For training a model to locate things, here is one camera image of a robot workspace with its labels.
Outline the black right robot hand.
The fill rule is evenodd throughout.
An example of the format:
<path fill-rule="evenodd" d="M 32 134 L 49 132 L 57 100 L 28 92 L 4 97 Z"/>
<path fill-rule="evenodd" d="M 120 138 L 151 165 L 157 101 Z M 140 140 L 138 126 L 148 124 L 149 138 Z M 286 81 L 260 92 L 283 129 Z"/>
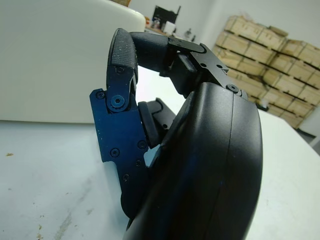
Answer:
<path fill-rule="evenodd" d="M 118 28 L 106 89 L 90 94 L 103 162 L 113 162 L 126 240 L 242 240 L 258 203 L 256 105 L 204 44 Z"/>

